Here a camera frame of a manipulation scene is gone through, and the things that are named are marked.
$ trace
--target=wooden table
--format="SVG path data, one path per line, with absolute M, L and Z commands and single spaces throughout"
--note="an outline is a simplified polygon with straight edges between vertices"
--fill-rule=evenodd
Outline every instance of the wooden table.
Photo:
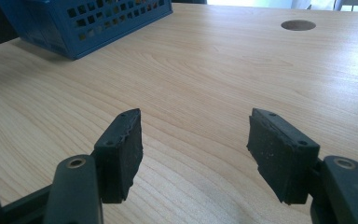
M 253 107 L 358 160 L 358 13 L 173 5 L 174 13 L 78 61 L 0 45 L 0 199 L 51 183 L 114 117 L 143 112 L 145 156 L 105 223 L 310 223 L 280 204 L 246 148 Z M 283 21 L 313 21 L 288 31 Z

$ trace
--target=blue plastic basket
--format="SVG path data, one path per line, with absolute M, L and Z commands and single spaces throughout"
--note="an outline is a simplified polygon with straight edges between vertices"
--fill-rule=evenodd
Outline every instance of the blue plastic basket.
M 171 0 L 0 0 L 18 35 L 81 58 L 172 13 Z

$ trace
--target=light wood grain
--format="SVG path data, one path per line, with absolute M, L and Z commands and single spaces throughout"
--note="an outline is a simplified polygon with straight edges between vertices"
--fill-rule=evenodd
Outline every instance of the light wood grain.
M 253 107 L 358 160 L 358 13 L 176 4 L 174 13 L 77 61 L 0 45 L 0 199 L 51 183 L 139 107 L 145 157 L 105 223 L 310 223 L 280 204 L 246 148 Z M 292 32 L 283 21 L 317 27 Z

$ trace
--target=circular hole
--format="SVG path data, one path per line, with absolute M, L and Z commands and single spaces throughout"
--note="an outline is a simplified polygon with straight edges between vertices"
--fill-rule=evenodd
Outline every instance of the circular hole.
M 75 168 L 78 168 L 82 165 L 84 165 L 84 163 L 86 163 L 86 160 L 83 159 L 83 158 L 76 158 L 76 159 L 73 159 L 71 161 L 68 161 L 68 163 L 66 164 L 66 166 L 68 168 L 71 168 L 71 169 L 75 169 Z
M 106 146 L 108 146 L 108 147 L 110 147 L 110 146 L 112 146 L 112 145 L 113 145 L 113 142 L 112 142 L 112 141 L 110 141 L 110 140 L 109 140 L 109 141 L 106 141 L 106 142 L 105 142 L 105 145 L 106 145 Z
M 335 158 L 334 162 L 338 166 L 340 166 L 344 169 L 348 169 L 348 170 L 353 170 L 356 167 L 356 165 L 352 161 L 348 161 L 348 160 L 341 159 L 341 158 Z
M 316 27 L 316 24 L 311 21 L 293 20 L 284 21 L 281 27 L 291 31 L 307 31 Z
M 302 146 L 306 146 L 308 144 L 306 141 L 298 141 L 298 143 Z

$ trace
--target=black metal bracket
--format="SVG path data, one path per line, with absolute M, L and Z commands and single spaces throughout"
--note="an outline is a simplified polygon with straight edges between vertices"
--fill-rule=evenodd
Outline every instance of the black metal bracket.
M 248 149 L 258 171 L 287 204 L 313 198 L 313 223 L 358 223 L 358 162 L 328 156 L 320 146 L 275 113 L 253 109 Z
M 127 199 L 143 157 L 141 111 L 118 115 L 91 155 L 57 166 L 52 185 L 4 207 L 0 224 L 100 224 L 103 203 Z

